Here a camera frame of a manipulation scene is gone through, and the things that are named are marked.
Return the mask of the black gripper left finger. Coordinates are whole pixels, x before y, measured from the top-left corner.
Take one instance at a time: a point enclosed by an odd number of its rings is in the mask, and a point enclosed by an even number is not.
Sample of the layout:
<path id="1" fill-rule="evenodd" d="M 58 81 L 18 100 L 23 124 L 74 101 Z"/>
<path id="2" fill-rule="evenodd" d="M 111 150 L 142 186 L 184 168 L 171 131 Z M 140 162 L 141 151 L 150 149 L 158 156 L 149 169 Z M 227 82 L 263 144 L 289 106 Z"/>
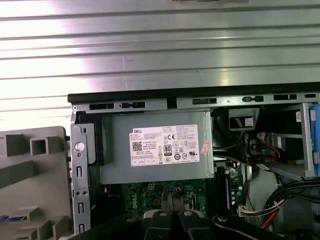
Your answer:
<path id="1" fill-rule="evenodd" d="M 112 220 L 110 230 L 104 234 L 106 240 L 170 240 L 174 218 L 179 211 L 179 195 L 164 193 L 161 208 L 145 212 L 142 219 L 134 215 L 123 215 L 118 221 Z"/>

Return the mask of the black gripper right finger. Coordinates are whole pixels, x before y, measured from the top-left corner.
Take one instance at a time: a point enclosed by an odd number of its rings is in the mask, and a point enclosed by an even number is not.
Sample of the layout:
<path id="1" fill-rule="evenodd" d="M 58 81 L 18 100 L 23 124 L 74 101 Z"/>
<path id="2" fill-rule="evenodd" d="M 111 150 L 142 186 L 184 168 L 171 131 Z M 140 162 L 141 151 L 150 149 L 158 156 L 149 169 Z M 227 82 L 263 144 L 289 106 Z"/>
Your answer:
<path id="1" fill-rule="evenodd" d="M 272 221 L 273 227 L 259 227 L 238 217 L 228 215 L 232 207 L 225 197 L 214 200 L 208 209 L 211 218 L 201 218 L 194 211 L 178 214 L 189 240 L 318 240 L 320 232 L 314 231 L 311 217 L 298 211 L 289 212 L 294 205 L 285 207 Z"/>

